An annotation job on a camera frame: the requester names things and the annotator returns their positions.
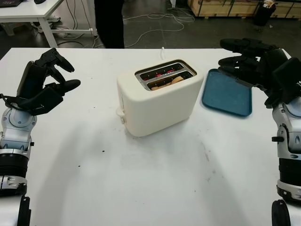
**wooden crate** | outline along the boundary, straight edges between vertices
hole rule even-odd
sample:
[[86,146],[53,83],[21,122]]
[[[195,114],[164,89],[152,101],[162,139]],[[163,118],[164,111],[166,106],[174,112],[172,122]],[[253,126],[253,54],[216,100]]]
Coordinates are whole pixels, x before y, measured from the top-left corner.
[[290,2],[277,2],[276,10],[271,17],[285,18],[292,5],[293,3]]
[[258,3],[258,1],[235,1],[229,16],[253,16]]
[[[259,0],[188,0],[195,16],[253,16]],[[277,2],[271,17],[301,18],[301,3]]]
[[294,3],[286,18],[301,18],[301,3]]
[[228,16],[231,9],[230,1],[206,1],[202,2],[198,16]]
[[198,0],[188,0],[188,5],[190,6],[192,12],[195,16],[198,16],[201,5]]

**toaster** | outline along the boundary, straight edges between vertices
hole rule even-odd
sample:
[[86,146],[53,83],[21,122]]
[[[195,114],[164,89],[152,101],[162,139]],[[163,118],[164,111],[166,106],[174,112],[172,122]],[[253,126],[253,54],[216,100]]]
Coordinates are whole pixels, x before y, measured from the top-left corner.
[[116,114],[136,137],[172,126],[191,115],[203,78],[183,60],[120,75]]

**floor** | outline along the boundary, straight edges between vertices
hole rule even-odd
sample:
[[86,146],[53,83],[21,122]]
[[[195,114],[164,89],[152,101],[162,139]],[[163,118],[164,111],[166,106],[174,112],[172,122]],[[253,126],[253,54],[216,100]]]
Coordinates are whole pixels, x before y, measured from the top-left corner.
[[[187,6],[184,12],[191,14]],[[175,16],[188,17],[180,10],[172,10],[168,0],[126,0],[123,7],[124,18],[145,15],[153,12],[172,13]],[[56,26],[73,26],[73,21],[63,21]],[[276,44],[284,48],[290,55],[301,58],[301,22],[295,19],[270,19],[265,27],[253,25],[251,19],[241,18],[195,18],[193,22],[182,22],[184,29],[178,32],[150,32],[141,37],[139,42],[130,48],[219,48],[219,40],[223,38],[254,38],[266,43]],[[150,30],[180,30],[182,26],[174,18],[149,19],[139,17],[124,22],[125,45],[130,46],[140,35]],[[55,35],[58,43],[63,41],[62,35]],[[91,48],[94,39],[86,34],[76,41],[85,48]],[[48,47],[43,34],[37,30],[20,28],[15,36],[7,36],[0,32],[0,59],[15,47]],[[82,48],[78,43],[65,43],[64,48]]]

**black bag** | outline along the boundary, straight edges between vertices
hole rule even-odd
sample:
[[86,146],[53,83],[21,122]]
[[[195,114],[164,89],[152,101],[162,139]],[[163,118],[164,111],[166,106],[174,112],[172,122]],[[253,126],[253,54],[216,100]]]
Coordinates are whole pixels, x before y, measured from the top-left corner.
[[276,5],[273,4],[271,8],[263,7],[263,3],[259,6],[257,13],[254,17],[254,24],[258,26],[264,26],[267,24],[269,18],[275,12]]

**black pants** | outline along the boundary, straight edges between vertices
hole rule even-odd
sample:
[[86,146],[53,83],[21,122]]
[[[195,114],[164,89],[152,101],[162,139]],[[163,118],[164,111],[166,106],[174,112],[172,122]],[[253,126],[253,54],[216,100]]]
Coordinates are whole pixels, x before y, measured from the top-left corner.
[[123,2],[124,0],[94,0],[96,28],[106,48],[124,48]]

